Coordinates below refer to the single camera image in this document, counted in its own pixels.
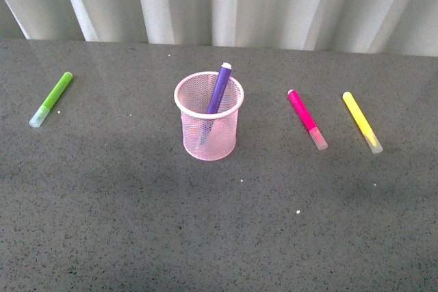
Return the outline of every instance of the marker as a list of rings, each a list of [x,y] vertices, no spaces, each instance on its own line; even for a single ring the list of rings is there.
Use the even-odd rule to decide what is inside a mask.
[[[39,128],[47,114],[49,114],[50,110],[57,102],[57,100],[61,97],[64,90],[67,88],[70,81],[72,81],[73,75],[70,72],[65,72],[62,75],[62,78],[58,81],[54,89],[50,92],[46,100],[41,104],[38,111],[29,121],[29,124],[33,128]]]
[[[218,74],[218,80],[216,80],[216,85],[214,86],[213,94],[208,104],[207,114],[216,114],[219,111],[219,105],[224,96],[225,88],[228,84],[228,79],[231,75],[231,65],[224,63],[220,67]]]
[[[306,126],[306,129],[315,142],[316,147],[318,147],[318,150],[325,150],[327,147],[329,147],[298,93],[295,90],[290,90],[287,93],[287,97],[289,97],[290,102],[295,107],[296,113],[298,113],[302,123],[304,123]]]
[[[231,75],[231,65],[224,63],[220,66],[218,79],[211,94],[210,103],[208,104],[207,114],[217,114],[219,111],[220,102],[224,96],[225,88]],[[201,145],[207,140],[207,136],[213,129],[214,121],[206,120],[201,127]]]
[[[365,116],[357,105],[356,100],[353,98],[351,92],[344,92],[342,98],[344,99],[345,104],[347,104],[347,107],[350,110],[351,115],[355,119],[357,125],[361,129],[365,140],[371,148],[371,151],[374,154],[382,152],[383,147],[381,143],[378,141],[367,119],[365,119]]]

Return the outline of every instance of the white curtain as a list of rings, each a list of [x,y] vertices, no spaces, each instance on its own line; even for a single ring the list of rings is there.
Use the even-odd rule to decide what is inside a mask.
[[[438,56],[438,0],[0,0],[0,38]]]

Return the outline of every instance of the pink mesh pencil cup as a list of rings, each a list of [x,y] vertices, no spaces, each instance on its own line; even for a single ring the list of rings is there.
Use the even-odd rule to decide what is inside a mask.
[[[237,115],[244,101],[240,83],[229,77],[218,113],[207,114],[217,72],[194,73],[175,88],[175,103],[181,110],[183,145],[190,155],[214,161],[230,154],[236,143]]]

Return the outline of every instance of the speckled gray surface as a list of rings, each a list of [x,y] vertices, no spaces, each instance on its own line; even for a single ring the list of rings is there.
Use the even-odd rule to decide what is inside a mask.
[[[202,162],[173,91],[223,61],[237,146]],[[437,88],[432,57],[1,40],[0,290],[438,291]]]

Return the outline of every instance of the transparent marker cap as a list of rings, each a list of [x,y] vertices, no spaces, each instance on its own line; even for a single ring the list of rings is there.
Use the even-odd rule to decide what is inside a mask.
[[[313,141],[315,142],[315,145],[318,148],[318,150],[325,150],[327,147],[329,147],[329,145],[327,144],[324,137],[322,137],[322,134],[317,127],[310,129],[309,133]]]
[[[30,126],[32,128],[39,128],[49,112],[50,110],[47,107],[41,105],[38,111],[32,117],[32,119],[30,119]]]
[[[366,135],[364,135],[364,137],[368,143],[368,146],[371,148],[371,151],[374,154],[383,152],[383,147],[382,147],[381,143],[379,142],[379,140],[377,139],[374,132],[367,133]]]

